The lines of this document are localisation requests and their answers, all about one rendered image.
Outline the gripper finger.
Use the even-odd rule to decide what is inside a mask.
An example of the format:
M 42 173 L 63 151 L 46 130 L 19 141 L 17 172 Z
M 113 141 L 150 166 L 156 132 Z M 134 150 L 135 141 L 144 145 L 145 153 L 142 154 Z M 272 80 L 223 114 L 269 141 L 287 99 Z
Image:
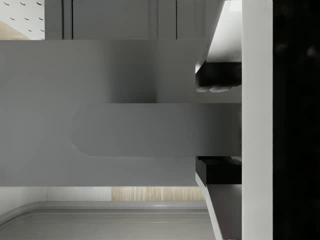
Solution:
M 208 62 L 210 45 L 215 35 L 225 0 L 204 0 L 205 45 L 195 65 L 195 91 L 222 93 L 242 84 L 240 62 Z
M 242 163 L 230 156 L 197 156 L 201 188 L 216 240 L 242 240 Z

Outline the white cabinet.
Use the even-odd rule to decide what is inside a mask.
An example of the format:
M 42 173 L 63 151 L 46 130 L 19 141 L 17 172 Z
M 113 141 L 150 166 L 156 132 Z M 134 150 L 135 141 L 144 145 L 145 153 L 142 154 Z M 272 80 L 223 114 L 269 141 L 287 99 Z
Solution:
M 44 0 L 46 40 L 211 40 L 224 0 Z

